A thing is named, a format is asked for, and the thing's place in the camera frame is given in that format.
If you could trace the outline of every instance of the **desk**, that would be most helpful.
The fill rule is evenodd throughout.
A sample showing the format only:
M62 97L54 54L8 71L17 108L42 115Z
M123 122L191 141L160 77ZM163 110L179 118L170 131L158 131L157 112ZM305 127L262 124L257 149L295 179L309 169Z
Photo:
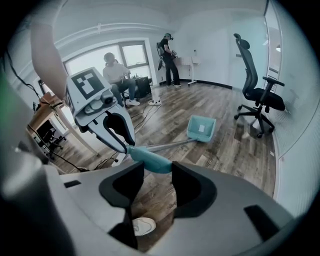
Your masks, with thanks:
M41 101L47 101L51 105L55 105L57 103L60 103L61 100L58 99L57 96L51 96L50 93L46 93L42 98ZM40 126L42 126L47 120L49 120L55 113L53 112L52 108L48 104L43 104L40 102L40 108L35 112L31 122L29 125L34 129L35 131L39 129ZM73 134L73 136L81 143L83 144L88 150L90 150L92 153L94 153L96 156L99 155L98 152L96 152L81 136L77 131L73 128L71 123L69 123L68 119L64 115L64 113L61 111L61 108L64 105L61 104L57 107L55 107L55 110L57 112L57 116L59 117L63 125L68 128L69 132ZM34 132L28 127L28 132L32 135Z
M187 65L190 66L191 68L191 82L188 82L188 86L190 86L191 84L196 83L197 81L194 79L195 77L195 71L194 71L194 65L195 64L200 64L200 59L196 56L187 56L187 57L178 57L175 58L173 60L173 62L177 65L177 66L181 66L181 65Z

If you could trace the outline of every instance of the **vr headset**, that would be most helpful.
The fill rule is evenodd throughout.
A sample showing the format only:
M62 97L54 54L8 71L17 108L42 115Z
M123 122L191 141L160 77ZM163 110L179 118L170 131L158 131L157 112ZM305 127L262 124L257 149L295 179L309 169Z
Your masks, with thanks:
M174 38L171 36L170 33L166 33L164 36L166 36L166 35L170 36L170 40L173 40L173 39L174 39Z

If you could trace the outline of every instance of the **white desk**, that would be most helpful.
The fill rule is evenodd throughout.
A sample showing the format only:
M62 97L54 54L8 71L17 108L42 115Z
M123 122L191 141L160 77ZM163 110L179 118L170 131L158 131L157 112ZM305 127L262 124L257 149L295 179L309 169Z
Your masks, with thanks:
M191 82L188 82L188 86L197 82L195 80L194 65L201 64L199 57L196 57L196 56L178 57L178 58L175 58L173 61L174 61L175 65L177 65L177 66L182 66L182 65L190 66L190 68L191 68Z

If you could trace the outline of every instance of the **black shirt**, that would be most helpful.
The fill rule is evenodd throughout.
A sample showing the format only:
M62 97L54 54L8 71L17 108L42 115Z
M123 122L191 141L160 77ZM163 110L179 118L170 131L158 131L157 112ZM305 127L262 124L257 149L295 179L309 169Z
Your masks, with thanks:
M168 45L168 39L165 39L165 38L164 38L164 39L162 39L161 42L160 42L160 46L161 46L162 49L164 50L163 57L170 57L170 58L171 58L171 54L165 50L165 45L167 45L167 46L168 46L168 49L170 50L169 45Z

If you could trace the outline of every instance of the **sneaker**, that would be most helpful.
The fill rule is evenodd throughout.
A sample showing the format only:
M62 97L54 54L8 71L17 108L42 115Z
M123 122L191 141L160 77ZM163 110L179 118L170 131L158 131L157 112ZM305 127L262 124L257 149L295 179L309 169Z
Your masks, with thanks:
M125 103L128 104L128 105L133 105L133 106L139 106L140 105L140 102L138 102L138 101L136 101L134 99L133 100L127 99Z
M152 218L136 218L132 221L134 235L144 236L156 229L156 223Z

